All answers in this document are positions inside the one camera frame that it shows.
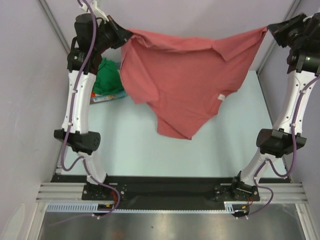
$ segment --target white table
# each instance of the white table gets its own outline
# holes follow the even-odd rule
[[[159,135],[154,112],[146,104],[135,105],[130,97],[89,109],[89,129],[101,134],[102,166],[113,176],[233,177],[255,154],[262,128],[271,128],[271,122],[255,71],[248,72],[241,89],[225,99],[218,115],[192,140]],[[69,149],[66,166],[76,158]],[[285,173],[281,160],[275,167]],[[86,172],[79,162],[62,174]],[[269,168],[263,177],[277,176]]]

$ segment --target garment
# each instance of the garment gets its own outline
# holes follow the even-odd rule
[[[106,96],[117,94],[123,90],[124,87],[122,86],[116,63],[103,58],[93,85],[93,93]]]
[[[125,91],[152,108],[159,134],[191,139],[241,87],[267,29],[224,39],[130,31],[121,48]]]

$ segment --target white tag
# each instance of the white tag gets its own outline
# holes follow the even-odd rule
[[[221,101],[224,101],[224,100],[226,99],[226,96],[223,95],[223,94],[220,94],[220,95],[218,96],[218,99],[221,100]]]

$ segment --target green cloth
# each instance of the green cloth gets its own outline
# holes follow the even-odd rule
[[[93,92],[99,95],[117,94],[124,90],[118,68],[114,61],[102,59],[99,65]]]

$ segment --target white wall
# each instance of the white wall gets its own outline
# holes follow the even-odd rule
[[[67,56],[37,1],[1,1],[0,31],[1,234],[20,204],[25,232],[40,183],[51,178],[60,147],[53,131],[64,117],[68,73]]]
[[[69,44],[76,36],[73,23],[83,14],[76,0],[47,0]],[[124,28],[183,37],[226,38],[280,22],[294,0],[100,0],[106,15]],[[257,70],[272,42],[267,34],[252,63]],[[120,61],[120,49],[105,57]]]
[[[295,15],[301,12],[312,15],[320,7],[319,0],[303,0]],[[280,113],[287,89],[287,56],[289,49],[276,47],[267,61],[261,75],[260,82],[267,105],[273,120]],[[320,224],[320,82],[312,90],[303,118],[302,136],[307,138],[306,145],[297,151],[297,164],[292,178],[295,182],[302,182],[314,216]],[[291,164],[292,156],[286,161]]]

